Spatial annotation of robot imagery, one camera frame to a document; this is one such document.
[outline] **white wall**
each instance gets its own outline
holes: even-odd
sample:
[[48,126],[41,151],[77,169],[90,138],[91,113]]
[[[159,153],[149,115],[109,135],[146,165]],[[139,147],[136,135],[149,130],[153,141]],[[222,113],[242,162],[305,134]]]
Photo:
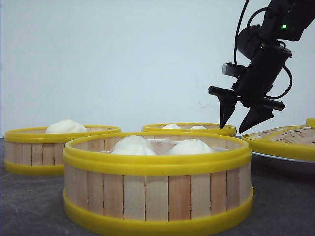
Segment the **white wall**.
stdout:
[[[249,16],[268,0],[252,0]],[[219,122],[209,85],[230,88],[221,74],[233,60],[244,0],[2,0],[1,136],[9,129],[70,118],[139,131],[157,122]],[[261,23],[263,13],[253,23]],[[288,42],[294,81],[286,109],[248,132],[315,117],[315,23]],[[249,61],[238,54],[239,64]],[[289,78],[281,72],[271,95]],[[229,124],[239,127],[238,104]]]

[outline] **black robotic arm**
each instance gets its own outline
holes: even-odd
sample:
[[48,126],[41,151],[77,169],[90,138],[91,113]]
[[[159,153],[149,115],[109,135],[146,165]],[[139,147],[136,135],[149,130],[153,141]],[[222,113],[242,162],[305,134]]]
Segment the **black robotic arm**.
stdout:
[[[241,18],[248,2],[246,0]],[[251,26],[255,15],[263,11],[262,25]],[[242,102],[244,107],[250,107],[239,128],[240,133],[273,118],[274,109],[281,111],[285,108],[283,102],[274,99],[286,95],[292,86],[291,72],[285,66],[292,52],[284,42],[278,40],[300,40],[304,29],[314,18],[315,0],[272,0],[268,7],[256,11],[250,17],[247,27],[236,35],[235,40],[235,47],[251,60],[249,66],[237,65],[235,49],[234,64],[226,63],[222,70],[223,74],[237,78],[232,90],[215,86],[208,89],[209,94],[217,96],[220,102],[220,128],[231,117],[237,101]],[[282,68],[290,77],[290,86],[282,95],[269,97],[267,93]]]

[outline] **white plate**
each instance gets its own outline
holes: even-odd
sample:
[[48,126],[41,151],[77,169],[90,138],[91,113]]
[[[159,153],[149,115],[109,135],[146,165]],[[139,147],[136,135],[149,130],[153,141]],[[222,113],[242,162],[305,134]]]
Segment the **white plate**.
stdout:
[[258,152],[252,153],[260,156],[267,165],[273,168],[303,175],[315,175],[315,162],[270,156]]

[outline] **cable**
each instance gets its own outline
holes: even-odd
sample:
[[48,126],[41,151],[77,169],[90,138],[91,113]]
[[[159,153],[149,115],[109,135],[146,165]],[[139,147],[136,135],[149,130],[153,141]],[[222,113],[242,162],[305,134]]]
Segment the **cable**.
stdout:
[[278,41],[278,44],[279,44],[279,45],[280,45],[280,44],[283,44],[284,48],[283,48],[282,50],[284,50],[284,49],[286,48],[286,44],[285,44],[285,42]]
[[284,91],[283,94],[277,96],[277,97],[270,97],[270,96],[265,96],[266,98],[269,98],[269,99],[279,99],[281,97],[284,97],[285,95],[287,95],[287,93],[290,91],[291,87],[292,87],[292,81],[293,81],[293,77],[292,77],[292,74],[291,74],[291,71],[286,67],[286,65],[283,66],[284,70],[287,72],[288,76],[290,77],[290,85],[289,87],[287,87],[287,89]]
[[241,12],[241,15],[240,15],[240,18],[238,20],[238,24],[237,24],[237,28],[236,28],[236,33],[235,33],[235,40],[234,40],[234,64],[237,65],[237,62],[236,62],[236,49],[237,49],[237,37],[238,37],[238,33],[240,31],[240,27],[241,27],[241,22],[242,22],[242,18],[244,16],[244,13],[245,13],[245,10],[246,10],[246,7],[248,5],[250,0],[246,0],[245,1],[245,4],[243,6],[243,10]]
[[251,16],[251,17],[249,18],[249,20],[247,21],[246,27],[248,28],[248,27],[250,26],[252,20],[254,19],[254,17],[255,17],[256,15],[258,15],[260,12],[268,11],[268,10],[270,10],[268,7],[264,7],[264,8],[261,8],[261,9],[257,10],[256,12],[254,12],[254,14],[252,14],[252,16]]

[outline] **steamer basket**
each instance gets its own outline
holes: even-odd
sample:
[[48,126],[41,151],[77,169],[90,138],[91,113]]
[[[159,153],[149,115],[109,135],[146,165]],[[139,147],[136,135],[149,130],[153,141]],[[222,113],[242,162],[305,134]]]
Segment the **steamer basket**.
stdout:
[[[165,124],[148,124],[142,127],[143,132],[158,131],[158,132],[173,132],[174,129],[162,129],[168,124],[176,124],[181,129],[175,129],[180,132],[192,132],[192,133],[207,133],[207,134],[220,134],[226,136],[236,137],[236,128],[232,125],[226,125],[223,129],[219,128],[219,124],[212,123],[165,123]],[[207,129],[190,129],[194,125],[203,126]]]
[[115,126],[85,125],[86,133],[45,134],[47,127],[15,129],[4,136],[4,166],[22,175],[60,175],[66,142],[90,135],[120,132]]
[[242,138],[257,154],[315,162],[315,119],[307,119],[306,125],[274,128]]
[[[227,150],[157,156],[106,153],[130,135],[201,139]],[[63,160],[64,210],[72,221],[99,234],[207,236],[234,227],[252,210],[251,150],[241,139],[177,131],[97,135],[68,142]]]

